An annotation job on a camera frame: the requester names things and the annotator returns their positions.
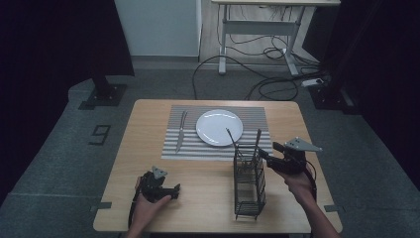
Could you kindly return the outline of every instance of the desk leg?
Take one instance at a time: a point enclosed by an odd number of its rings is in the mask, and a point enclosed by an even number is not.
[[[227,20],[228,5],[224,5],[223,20],[222,20],[222,46],[219,53],[219,74],[226,73],[226,22]]]
[[[292,75],[298,75],[299,74],[299,72],[296,69],[295,60],[294,60],[294,57],[291,54],[291,52],[293,50],[294,43],[296,42],[296,37],[297,37],[297,34],[299,32],[299,28],[300,28],[300,24],[302,22],[302,17],[303,17],[304,12],[305,12],[305,7],[301,6],[299,15],[297,17],[297,20],[296,20],[296,22],[294,22],[293,34],[290,37],[290,41],[287,45],[287,48],[282,50],[283,54],[284,54],[284,58],[286,59],[287,66],[288,66],[288,68],[290,70],[290,73]]]

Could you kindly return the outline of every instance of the white desk frame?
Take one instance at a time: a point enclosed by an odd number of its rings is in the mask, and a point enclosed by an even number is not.
[[[293,1],[293,0],[278,0],[278,1],[225,1],[212,0],[213,3],[224,6],[223,25],[222,25],[222,46],[220,48],[219,59],[219,73],[226,73],[226,35],[273,35],[273,36],[289,36],[287,48],[282,49],[287,66],[292,75],[298,75],[295,60],[291,54],[294,43],[296,41],[297,33],[299,32],[305,6],[337,6],[340,4],[339,0],[314,0],[314,1]],[[298,6],[299,14],[295,22],[262,22],[262,21],[232,21],[228,19],[228,5],[284,5],[284,6]]]

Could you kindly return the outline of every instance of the metal utensil holder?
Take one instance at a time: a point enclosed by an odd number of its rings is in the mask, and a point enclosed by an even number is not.
[[[257,217],[265,206],[263,159],[258,153],[261,132],[261,130],[258,130],[257,139],[254,144],[236,145],[234,143],[236,219],[238,219],[238,216],[244,215],[253,216],[257,220]]]

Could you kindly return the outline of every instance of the power strip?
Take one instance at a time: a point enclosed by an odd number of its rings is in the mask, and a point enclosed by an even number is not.
[[[322,85],[322,83],[324,83],[324,81],[321,78],[314,78],[314,79],[302,81],[302,84],[300,85],[302,87],[307,87],[307,86],[314,86],[314,85]]]

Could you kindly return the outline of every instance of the black stand base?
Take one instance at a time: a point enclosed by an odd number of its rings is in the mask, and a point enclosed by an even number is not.
[[[326,89],[322,87],[308,87],[315,108],[320,110],[342,110],[345,114],[358,115],[358,107],[343,90],[335,96],[326,96]]]
[[[110,84],[108,95],[100,95],[97,88],[93,89],[87,101],[82,101],[79,110],[93,110],[96,106],[118,106],[127,88],[126,84]]]

